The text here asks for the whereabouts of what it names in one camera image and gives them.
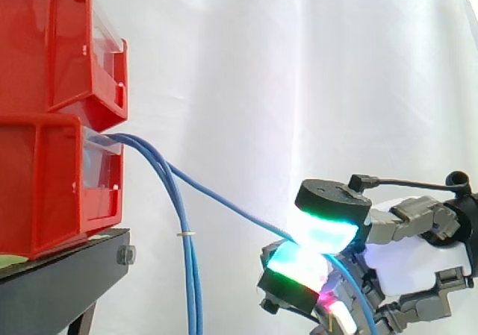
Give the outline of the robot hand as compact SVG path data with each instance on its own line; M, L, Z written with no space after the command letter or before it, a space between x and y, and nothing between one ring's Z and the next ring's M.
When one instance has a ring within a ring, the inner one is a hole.
M309 178L291 238L261 251L261 307L310 319L314 334L402 334L451 314L448 295L477 279L477 194L444 184L353 175Z

